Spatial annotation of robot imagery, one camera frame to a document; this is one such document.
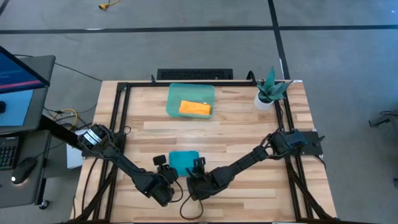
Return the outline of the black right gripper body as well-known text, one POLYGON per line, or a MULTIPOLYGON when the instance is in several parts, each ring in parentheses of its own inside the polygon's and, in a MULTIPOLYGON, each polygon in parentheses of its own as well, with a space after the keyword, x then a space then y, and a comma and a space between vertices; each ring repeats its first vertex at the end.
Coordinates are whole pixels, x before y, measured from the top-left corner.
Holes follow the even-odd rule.
POLYGON ((216 185, 212 175, 209 173, 197 174, 189 172, 187 177, 187 187, 188 192, 194 201, 207 199, 224 190, 223 186, 220 187, 216 185))

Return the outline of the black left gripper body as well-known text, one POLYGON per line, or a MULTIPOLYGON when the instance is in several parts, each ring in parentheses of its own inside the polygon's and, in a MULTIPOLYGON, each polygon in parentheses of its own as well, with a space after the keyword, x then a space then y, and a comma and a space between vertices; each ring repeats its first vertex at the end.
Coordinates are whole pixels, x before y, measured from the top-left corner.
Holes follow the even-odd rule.
POLYGON ((169 184, 174 183, 178 179, 177 170, 168 164, 158 166, 157 171, 167 179, 169 184))

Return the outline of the teal microfiber towel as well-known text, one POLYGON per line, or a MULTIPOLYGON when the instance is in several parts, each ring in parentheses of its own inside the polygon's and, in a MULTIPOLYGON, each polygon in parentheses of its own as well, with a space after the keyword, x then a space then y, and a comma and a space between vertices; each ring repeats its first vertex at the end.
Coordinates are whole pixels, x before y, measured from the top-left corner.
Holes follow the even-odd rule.
POLYGON ((186 177, 187 169, 192 170, 193 160, 198 158, 198 151, 172 151, 169 153, 169 165, 176 169, 179 177, 186 177))

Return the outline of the orange microfiber towel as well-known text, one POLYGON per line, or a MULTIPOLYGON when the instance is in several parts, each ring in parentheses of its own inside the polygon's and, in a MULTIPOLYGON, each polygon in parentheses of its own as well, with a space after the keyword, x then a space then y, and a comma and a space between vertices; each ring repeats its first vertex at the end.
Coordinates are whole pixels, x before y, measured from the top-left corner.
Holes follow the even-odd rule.
POLYGON ((192 101, 181 101, 178 112, 180 114, 198 114, 198 115, 210 115, 211 105, 206 103, 197 103, 192 101))

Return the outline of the translucent teal plastic basket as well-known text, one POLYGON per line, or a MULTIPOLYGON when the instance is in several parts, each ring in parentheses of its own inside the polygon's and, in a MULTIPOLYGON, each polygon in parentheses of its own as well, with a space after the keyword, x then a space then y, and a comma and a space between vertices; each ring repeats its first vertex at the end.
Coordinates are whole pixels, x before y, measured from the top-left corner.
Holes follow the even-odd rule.
POLYGON ((166 112, 171 117, 189 117, 210 119, 215 105, 215 88, 212 85, 194 85, 187 83, 172 83, 169 88, 166 112), (207 114, 188 113, 181 111, 182 103, 200 103, 209 106, 207 114))

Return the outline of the white round plant pot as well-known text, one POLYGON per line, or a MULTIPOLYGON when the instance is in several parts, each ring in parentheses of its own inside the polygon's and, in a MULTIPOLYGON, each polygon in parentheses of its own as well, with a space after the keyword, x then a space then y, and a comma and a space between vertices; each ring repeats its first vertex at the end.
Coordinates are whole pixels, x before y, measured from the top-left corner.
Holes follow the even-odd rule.
POLYGON ((256 94, 256 96, 254 97, 254 106, 258 109, 258 110, 269 110, 271 108, 271 106, 274 104, 274 101, 271 101, 269 103, 264 103, 260 100, 259 98, 259 92, 256 94))

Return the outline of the white paper box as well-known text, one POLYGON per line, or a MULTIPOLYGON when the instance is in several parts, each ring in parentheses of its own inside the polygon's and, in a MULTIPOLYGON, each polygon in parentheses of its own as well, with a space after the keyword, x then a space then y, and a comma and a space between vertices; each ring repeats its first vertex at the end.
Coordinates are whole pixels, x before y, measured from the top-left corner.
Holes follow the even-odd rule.
POLYGON ((67 168, 74 169, 83 165, 82 151, 67 144, 67 168))

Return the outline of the black diagonal cart beam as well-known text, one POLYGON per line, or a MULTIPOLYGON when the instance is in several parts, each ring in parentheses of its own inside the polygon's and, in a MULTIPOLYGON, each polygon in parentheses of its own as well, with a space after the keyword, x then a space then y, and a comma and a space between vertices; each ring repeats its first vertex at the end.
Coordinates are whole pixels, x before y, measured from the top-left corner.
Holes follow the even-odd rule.
POLYGON ((67 130, 60 124, 44 115, 41 116, 38 130, 50 131, 50 133, 56 138, 59 138, 68 145, 81 150, 81 147, 78 145, 78 136, 74 132, 67 130))

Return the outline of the green leafy plant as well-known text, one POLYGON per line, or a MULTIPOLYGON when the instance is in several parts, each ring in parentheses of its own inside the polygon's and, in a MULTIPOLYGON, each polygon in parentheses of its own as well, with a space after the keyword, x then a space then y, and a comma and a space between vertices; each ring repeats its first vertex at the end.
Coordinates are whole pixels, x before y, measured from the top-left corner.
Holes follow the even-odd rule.
POLYGON ((259 90, 257 95, 259 100, 263 103, 271 103, 280 100, 284 97, 283 93, 293 82, 294 81, 291 80, 289 82, 276 83, 275 70, 274 67, 271 67, 266 79, 257 83, 257 88, 259 90))

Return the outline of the grey computer cart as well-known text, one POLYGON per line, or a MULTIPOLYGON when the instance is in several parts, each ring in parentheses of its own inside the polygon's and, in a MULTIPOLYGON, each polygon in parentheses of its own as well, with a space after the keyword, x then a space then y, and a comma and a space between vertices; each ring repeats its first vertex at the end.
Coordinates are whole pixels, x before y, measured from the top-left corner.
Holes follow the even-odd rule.
POLYGON ((47 130, 27 134, 7 134, 1 137, 19 137, 19 152, 13 169, 0 170, 0 208, 22 205, 40 205, 43 201, 46 178, 44 171, 51 143, 51 133, 47 130), (21 184, 13 184, 11 176, 16 166, 27 157, 34 157, 37 163, 28 178, 21 184))

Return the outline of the black computer mouse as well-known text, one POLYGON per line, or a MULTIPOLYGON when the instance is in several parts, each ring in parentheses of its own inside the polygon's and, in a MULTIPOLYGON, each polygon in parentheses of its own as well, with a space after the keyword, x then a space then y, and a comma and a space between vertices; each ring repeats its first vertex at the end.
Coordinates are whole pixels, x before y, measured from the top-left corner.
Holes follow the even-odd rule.
POLYGON ((23 183, 33 171, 37 163, 34 157, 27 157, 21 161, 12 172, 11 181, 13 184, 23 183))

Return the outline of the grey laptop computer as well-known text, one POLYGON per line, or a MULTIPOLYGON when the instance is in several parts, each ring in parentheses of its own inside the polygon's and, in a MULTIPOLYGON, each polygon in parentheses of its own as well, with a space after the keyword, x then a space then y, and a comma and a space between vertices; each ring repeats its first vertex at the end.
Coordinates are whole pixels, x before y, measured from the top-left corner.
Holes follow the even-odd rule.
POLYGON ((17 58, 0 46, 0 134, 39 127, 55 56, 17 58))

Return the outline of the black keyboard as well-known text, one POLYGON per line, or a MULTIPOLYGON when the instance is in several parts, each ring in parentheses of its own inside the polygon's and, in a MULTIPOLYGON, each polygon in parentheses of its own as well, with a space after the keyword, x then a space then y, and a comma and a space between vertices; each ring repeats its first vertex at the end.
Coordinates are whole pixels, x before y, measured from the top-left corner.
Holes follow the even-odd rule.
POLYGON ((0 170, 8 170, 15 167, 19 152, 18 145, 18 136, 0 138, 0 170))

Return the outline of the black stand leg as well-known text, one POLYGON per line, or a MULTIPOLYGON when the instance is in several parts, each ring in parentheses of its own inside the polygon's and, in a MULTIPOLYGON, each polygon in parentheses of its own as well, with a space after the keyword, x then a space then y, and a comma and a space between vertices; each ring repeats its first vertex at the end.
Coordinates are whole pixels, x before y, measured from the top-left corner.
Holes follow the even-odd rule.
POLYGON ((390 123, 393 130, 398 133, 398 110, 381 111, 377 118, 369 120, 368 123, 373 128, 383 123, 390 123))

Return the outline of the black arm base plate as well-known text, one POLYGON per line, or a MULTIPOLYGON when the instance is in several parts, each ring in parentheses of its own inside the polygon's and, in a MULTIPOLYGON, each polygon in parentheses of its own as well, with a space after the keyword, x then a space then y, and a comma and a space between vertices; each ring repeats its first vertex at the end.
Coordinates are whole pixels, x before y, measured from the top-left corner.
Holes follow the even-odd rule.
POLYGON ((88 132, 78 137, 80 146, 90 155, 100 159, 120 157, 125 146, 125 135, 105 135, 99 141, 88 132))
POLYGON ((308 141, 301 150, 301 155, 320 156, 323 154, 321 142, 324 140, 324 136, 319 136, 315 131, 305 131, 302 133, 305 139, 308 141))

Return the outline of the black aluminium table frame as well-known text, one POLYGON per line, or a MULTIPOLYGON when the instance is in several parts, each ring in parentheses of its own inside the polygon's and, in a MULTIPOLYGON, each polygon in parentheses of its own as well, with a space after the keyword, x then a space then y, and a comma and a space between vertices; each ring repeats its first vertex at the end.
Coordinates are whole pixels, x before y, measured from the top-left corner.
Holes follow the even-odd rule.
MULTIPOLYGON (((123 153, 136 166, 157 172, 153 157, 198 151, 205 171, 229 166, 276 131, 314 131, 302 82, 294 81, 269 110, 254 106, 257 86, 250 80, 104 82, 93 125, 126 136, 123 153), (212 85, 210 119, 171 117, 166 112, 172 83, 212 85)), ((301 149, 283 159, 266 159, 236 175, 228 188, 194 201, 187 177, 172 184, 174 203, 161 206, 138 191, 112 162, 90 154, 84 160, 75 213, 65 224, 168 223, 338 223, 325 166, 301 149)))

